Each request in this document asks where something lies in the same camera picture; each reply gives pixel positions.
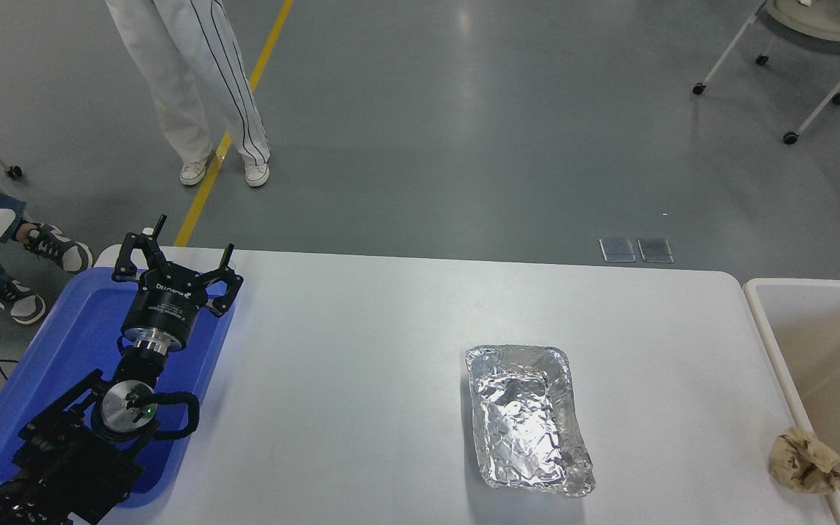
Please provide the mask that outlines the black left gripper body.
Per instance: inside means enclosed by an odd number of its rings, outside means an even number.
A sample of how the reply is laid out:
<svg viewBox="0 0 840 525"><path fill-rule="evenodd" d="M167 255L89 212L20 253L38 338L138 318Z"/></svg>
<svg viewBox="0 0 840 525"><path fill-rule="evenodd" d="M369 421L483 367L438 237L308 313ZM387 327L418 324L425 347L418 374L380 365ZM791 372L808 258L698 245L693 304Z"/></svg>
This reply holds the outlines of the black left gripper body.
<svg viewBox="0 0 840 525"><path fill-rule="evenodd" d="M137 284L122 335L134 341L153 330L166 333L176 343L188 342L208 299L199 273L183 266L157 267L140 273Z"/></svg>

